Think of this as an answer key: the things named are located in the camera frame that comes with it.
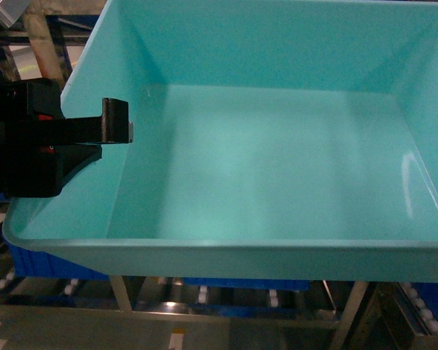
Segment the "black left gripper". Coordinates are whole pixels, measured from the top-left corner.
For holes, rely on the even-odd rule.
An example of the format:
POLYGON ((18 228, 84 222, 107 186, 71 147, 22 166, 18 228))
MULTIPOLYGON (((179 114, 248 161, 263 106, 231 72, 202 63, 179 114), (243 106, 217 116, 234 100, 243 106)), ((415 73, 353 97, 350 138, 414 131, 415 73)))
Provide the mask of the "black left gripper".
POLYGON ((66 119, 59 84, 48 78, 11 81, 0 70, 0 195, 52 198, 101 159, 101 146, 129 144, 129 104, 102 99, 101 116, 66 119))

